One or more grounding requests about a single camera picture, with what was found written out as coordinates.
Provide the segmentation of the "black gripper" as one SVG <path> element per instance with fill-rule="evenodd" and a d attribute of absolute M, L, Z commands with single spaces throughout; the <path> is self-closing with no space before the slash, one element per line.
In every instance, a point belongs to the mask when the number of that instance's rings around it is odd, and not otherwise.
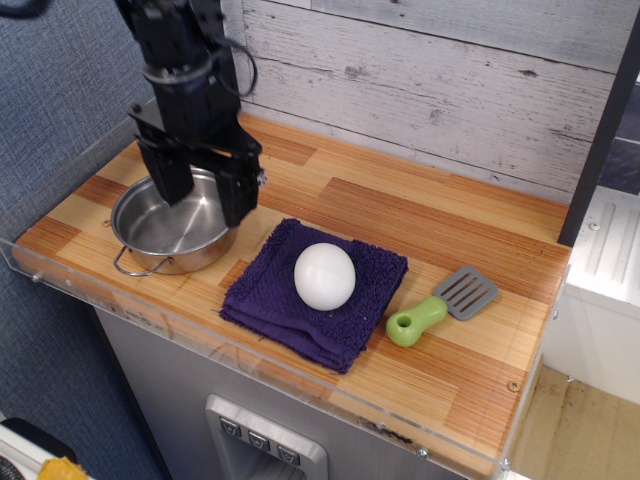
<path fill-rule="evenodd" d="M 144 164 L 170 206 L 194 188 L 191 167 L 216 177 L 225 224 L 238 227 L 257 206 L 262 147 L 239 124 L 233 69 L 146 69 L 154 99 L 133 105 Z"/>

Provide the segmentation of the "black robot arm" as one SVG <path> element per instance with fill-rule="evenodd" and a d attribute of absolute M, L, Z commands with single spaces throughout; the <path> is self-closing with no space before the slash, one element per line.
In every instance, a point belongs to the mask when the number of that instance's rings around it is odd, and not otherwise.
<path fill-rule="evenodd" d="M 240 225 L 266 181 L 260 143 L 240 125 L 241 91 L 218 1 L 119 1 L 141 48 L 154 99 L 129 114 L 144 164 L 163 200 L 175 205 L 193 189 L 194 167 L 213 173 L 225 224 Z"/>

